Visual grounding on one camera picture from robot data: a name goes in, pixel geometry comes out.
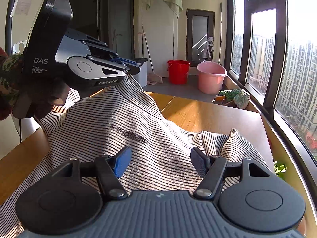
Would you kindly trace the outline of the beige striped knit sweater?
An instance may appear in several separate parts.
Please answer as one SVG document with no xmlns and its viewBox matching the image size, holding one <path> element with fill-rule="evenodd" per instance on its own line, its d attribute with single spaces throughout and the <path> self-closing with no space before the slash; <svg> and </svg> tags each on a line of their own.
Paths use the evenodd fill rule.
<svg viewBox="0 0 317 238">
<path fill-rule="evenodd" d="M 54 107 L 38 124 L 47 136 L 49 153 L 1 204 L 1 237 L 23 232 L 15 212 L 18 197 L 71 157 L 89 162 L 130 147 L 132 159 L 120 180 L 126 191 L 193 191 L 201 182 L 190 160 L 193 147 L 232 162 L 250 157 L 273 169 L 272 157 L 261 155 L 236 129 L 229 135 L 195 133 L 165 119 L 132 76 L 93 97 L 80 98 L 70 90 L 66 104 Z"/>
</svg>

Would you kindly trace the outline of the white trash bin black lid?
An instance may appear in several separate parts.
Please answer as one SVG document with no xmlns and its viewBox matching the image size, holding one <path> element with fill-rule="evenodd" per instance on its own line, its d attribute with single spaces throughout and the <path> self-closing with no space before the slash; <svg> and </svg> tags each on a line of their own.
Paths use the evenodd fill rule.
<svg viewBox="0 0 317 238">
<path fill-rule="evenodd" d="M 136 81 L 142 86 L 147 85 L 147 58 L 135 58 L 137 65 L 140 67 L 140 72 L 134 75 Z"/>
</svg>

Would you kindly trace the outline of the broom with dustpan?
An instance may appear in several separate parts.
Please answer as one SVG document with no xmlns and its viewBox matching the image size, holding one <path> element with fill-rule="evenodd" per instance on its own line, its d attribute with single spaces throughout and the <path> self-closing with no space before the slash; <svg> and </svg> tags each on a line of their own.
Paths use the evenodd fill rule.
<svg viewBox="0 0 317 238">
<path fill-rule="evenodd" d="M 146 37 L 146 32 L 143 26 L 142 26 L 142 34 L 146 43 L 148 59 L 150 62 L 150 67 L 151 67 L 151 72 L 147 75 L 147 83 L 149 85 L 162 84 L 163 83 L 162 77 L 158 75 L 157 73 L 155 73 L 155 70 L 154 70 L 153 61 L 152 61 L 152 57 L 151 57 L 151 53 L 150 53 L 150 49 L 149 49 L 149 45 L 148 45 L 148 41 Z"/>
</svg>

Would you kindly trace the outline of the red plastic bucket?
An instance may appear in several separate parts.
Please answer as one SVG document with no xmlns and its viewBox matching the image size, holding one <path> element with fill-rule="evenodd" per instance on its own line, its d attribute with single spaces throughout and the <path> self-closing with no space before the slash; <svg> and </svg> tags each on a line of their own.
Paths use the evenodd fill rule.
<svg viewBox="0 0 317 238">
<path fill-rule="evenodd" d="M 187 77 L 191 63 L 184 60 L 169 60 L 167 63 L 169 82 L 175 85 L 187 84 Z"/>
</svg>

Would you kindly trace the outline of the white cylindrical air purifier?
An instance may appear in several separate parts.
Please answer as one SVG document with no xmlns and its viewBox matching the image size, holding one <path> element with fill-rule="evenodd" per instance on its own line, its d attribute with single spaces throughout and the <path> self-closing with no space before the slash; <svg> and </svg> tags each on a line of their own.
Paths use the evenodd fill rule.
<svg viewBox="0 0 317 238">
<path fill-rule="evenodd" d="M 12 48 L 13 54 L 22 54 L 26 47 L 26 43 L 26 40 L 16 42 Z M 40 128 L 40 125 L 33 118 L 17 119 L 12 116 L 12 120 L 19 134 L 20 142 L 24 141 Z"/>
</svg>

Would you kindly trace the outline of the green plush toy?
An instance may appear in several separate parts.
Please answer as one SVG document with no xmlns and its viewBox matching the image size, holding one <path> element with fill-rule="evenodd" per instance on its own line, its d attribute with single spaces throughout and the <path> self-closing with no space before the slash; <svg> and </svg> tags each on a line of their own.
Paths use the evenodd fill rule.
<svg viewBox="0 0 317 238">
<path fill-rule="evenodd" d="M 250 94 L 245 90 L 220 90 L 213 99 L 213 102 L 220 102 L 221 105 L 235 105 L 239 109 L 246 109 L 250 101 Z"/>
</svg>

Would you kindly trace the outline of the pink plastic basin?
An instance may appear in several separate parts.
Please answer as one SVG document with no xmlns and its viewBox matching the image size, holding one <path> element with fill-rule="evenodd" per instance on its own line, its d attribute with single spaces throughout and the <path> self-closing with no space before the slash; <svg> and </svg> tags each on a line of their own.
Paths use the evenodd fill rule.
<svg viewBox="0 0 317 238">
<path fill-rule="evenodd" d="M 218 63 L 205 61 L 197 66 L 198 89 L 208 95 L 216 95 L 222 88 L 227 71 Z"/>
</svg>

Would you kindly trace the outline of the grey hanging rag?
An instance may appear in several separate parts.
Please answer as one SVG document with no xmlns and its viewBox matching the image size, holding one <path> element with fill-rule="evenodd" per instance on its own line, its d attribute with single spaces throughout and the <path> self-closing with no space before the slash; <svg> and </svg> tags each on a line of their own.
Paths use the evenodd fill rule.
<svg viewBox="0 0 317 238">
<path fill-rule="evenodd" d="M 214 50 L 214 38 L 212 36 L 208 37 L 206 46 L 204 48 L 204 51 L 202 53 L 202 58 L 212 61 L 213 56 L 213 50 Z"/>
</svg>

